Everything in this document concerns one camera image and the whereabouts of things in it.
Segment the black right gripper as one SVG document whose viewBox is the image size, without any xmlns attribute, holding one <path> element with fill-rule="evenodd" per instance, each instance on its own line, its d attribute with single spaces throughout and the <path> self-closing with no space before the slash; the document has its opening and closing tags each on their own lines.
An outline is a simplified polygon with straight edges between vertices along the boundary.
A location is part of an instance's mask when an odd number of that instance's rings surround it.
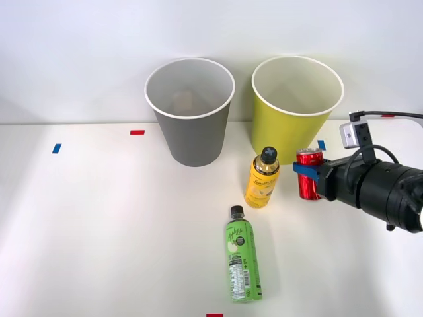
<svg viewBox="0 0 423 317">
<path fill-rule="evenodd" d="M 317 182 L 317 194 L 327 201 L 341 201 L 346 205 L 360 208 L 357 195 L 351 194 L 347 188 L 344 171 L 349 158 L 323 161 L 323 164 L 306 165 L 293 163 L 293 171 L 301 176 Z"/>
</svg>

